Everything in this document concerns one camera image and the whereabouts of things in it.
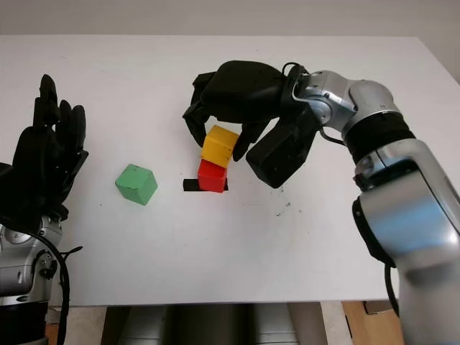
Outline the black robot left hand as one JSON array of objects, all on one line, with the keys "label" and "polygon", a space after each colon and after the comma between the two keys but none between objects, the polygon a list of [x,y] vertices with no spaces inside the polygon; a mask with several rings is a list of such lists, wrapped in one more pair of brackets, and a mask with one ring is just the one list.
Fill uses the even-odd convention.
[{"label": "black robot left hand", "polygon": [[60,221],[68,218],[63,203],[88,157],[85,138],[85,109],[59,100],[54,80],[44,74],[32,126],[21,133],[13,158],[27,197],[41,214]]}]

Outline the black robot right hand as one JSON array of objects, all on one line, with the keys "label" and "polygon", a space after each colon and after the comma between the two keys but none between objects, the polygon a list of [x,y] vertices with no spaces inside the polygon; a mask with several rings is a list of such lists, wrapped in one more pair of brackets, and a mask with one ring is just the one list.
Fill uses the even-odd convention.
[{"label": "black robot right hand", "polygon": [[269,122],[280,117],[287,81],[285,74],[264,63],[225,62],[218,70],[195,78],[190,106],[183,118],[199,146],[204,144],[206,122],[212,116],[221,122],[241,124],[241,134],[233,149],[233,159],[238,161]]}]

